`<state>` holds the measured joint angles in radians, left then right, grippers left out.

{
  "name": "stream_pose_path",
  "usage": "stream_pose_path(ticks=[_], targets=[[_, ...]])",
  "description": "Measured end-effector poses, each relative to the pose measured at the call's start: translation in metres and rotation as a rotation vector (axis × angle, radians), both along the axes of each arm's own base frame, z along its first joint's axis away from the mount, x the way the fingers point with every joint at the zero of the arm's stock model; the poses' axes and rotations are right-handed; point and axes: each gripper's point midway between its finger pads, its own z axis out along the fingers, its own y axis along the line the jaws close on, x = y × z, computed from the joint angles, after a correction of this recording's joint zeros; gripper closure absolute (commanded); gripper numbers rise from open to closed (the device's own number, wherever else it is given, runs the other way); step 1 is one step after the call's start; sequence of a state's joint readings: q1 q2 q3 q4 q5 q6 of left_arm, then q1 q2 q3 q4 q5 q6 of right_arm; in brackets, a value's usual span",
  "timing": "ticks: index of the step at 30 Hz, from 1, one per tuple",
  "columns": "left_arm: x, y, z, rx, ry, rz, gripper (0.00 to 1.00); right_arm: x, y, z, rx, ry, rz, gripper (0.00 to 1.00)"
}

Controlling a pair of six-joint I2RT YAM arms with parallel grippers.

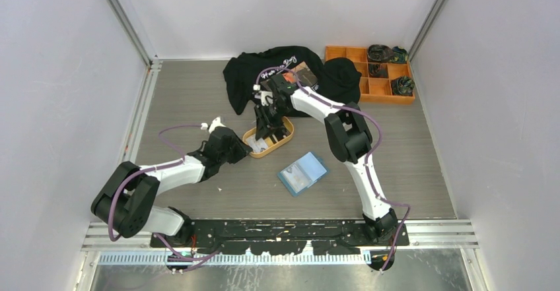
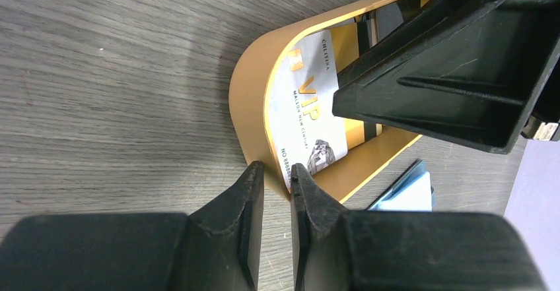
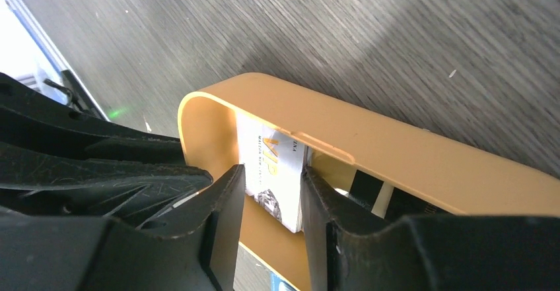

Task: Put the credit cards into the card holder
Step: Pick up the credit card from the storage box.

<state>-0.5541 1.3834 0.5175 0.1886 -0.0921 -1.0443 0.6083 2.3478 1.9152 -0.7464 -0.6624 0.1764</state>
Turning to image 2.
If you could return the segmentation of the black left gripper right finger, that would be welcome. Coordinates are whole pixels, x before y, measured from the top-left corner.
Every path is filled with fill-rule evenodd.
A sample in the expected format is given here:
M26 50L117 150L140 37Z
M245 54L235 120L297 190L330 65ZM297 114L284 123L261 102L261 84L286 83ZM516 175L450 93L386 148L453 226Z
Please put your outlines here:
M296 290L545 290L518 232L474 212L349 210L291 168Z

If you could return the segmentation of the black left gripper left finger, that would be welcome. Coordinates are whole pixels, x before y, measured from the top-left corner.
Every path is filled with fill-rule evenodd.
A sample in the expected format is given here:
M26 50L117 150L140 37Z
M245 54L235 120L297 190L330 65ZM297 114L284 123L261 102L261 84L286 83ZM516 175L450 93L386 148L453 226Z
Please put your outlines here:
M263 165L191 214L43 214L1 242L2 290L256 290Z

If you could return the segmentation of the yellow oval tray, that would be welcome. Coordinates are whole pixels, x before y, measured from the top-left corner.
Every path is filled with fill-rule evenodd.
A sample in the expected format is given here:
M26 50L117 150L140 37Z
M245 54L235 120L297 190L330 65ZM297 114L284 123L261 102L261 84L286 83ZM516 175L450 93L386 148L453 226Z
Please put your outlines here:
M244 157L264 164L264 184L289 198L289 184L281 173L291 167L273 153L269 115L274 73L297 41L350 18L397 0L360 0L306 18L259 37L248 46L234 68L229 87L229 109ZM428 0L421 0L424 5ZM340 203L345 202L393 159L420 139L420 135L385 127L380 136L356 145L347 156L318 172L316 183Z

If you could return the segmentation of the blue leather card holder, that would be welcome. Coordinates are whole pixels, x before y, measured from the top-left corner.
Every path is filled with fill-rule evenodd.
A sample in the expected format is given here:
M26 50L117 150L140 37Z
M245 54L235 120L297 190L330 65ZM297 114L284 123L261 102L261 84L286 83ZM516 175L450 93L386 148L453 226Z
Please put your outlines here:
M435 205L431 175L423 160L416 160L366 210L432 212Z

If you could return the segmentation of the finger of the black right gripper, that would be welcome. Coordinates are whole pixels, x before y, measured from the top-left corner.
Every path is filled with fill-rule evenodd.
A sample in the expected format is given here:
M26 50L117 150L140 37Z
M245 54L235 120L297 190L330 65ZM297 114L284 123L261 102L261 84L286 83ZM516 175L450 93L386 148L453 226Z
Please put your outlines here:
M495 154L559 140L559 0L428 0L338 74L334 115Z

